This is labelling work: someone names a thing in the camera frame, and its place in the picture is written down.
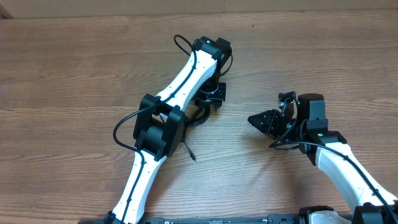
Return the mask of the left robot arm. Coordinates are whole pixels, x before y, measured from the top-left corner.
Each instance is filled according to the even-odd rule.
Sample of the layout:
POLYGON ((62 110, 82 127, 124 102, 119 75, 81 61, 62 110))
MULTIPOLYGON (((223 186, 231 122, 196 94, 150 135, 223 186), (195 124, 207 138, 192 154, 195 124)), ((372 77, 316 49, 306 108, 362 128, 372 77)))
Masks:
POLYGON ((138 111, 115 125, 116 144, 134 151, 132 171, 116 206, 104 223, 139 223, 147 196, 164 161, 184 138, 186 128, 207 120, 210 108, 225 100, 226 84, 219 81, 226 62, 233 62, 229 41, 205 36, 189 43, 189 59, 161 92, 146 94, 138 111))

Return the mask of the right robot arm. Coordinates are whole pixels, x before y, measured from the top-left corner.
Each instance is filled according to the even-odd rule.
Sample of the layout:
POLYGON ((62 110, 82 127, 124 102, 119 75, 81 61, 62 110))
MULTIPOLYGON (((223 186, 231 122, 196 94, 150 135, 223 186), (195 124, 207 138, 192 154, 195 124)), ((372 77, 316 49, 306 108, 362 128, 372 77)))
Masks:
POLYGON ((299 150, 332 181, 351 210, 348 218, 326 205, 303 207, 296 223, 397 223, 397 197, 355 158, 347 140, 328 128, 323 95, 279 93, 279 107, 251 115, 248 122, 272 138, 270 148, 299 150))

